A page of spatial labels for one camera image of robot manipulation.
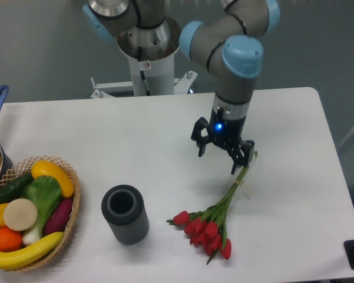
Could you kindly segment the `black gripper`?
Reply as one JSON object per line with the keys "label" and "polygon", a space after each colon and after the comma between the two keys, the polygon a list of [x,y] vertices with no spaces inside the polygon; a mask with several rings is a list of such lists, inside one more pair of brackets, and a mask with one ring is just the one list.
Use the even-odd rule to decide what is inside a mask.
{"label": "black gripper", "polygon": [[233,161],[233,175],[238,167],[247,167],[252,162],[255,142],[241,139],[246,116],[229,120],[218,115],[221,112],[223,111],[212,109],[209,122],[200,117],[194,124],[191,139],[198,147],[198,157],[202,157],[209,143],[226,150]]}

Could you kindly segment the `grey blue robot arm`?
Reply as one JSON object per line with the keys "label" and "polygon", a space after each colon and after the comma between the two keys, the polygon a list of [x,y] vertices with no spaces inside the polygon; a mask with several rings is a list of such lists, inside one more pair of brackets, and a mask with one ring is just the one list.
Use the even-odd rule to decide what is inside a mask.
{"label": "grey blue robot arm", "polygon": [[164,1],[88,1],[82,8],[102,40],[116,39],[130,66],[135,96],[173,94],[174,56],[182,52],[217,79],[211,116],[198,119],[191,134],[199,154],[208,144],[225,150],[233,167],[246,167],[254,142],[241,133],[262,70],[258,37],[280,20],[277,1],[223,1],[224,16],[212,24],[185,27],[165,12]]}

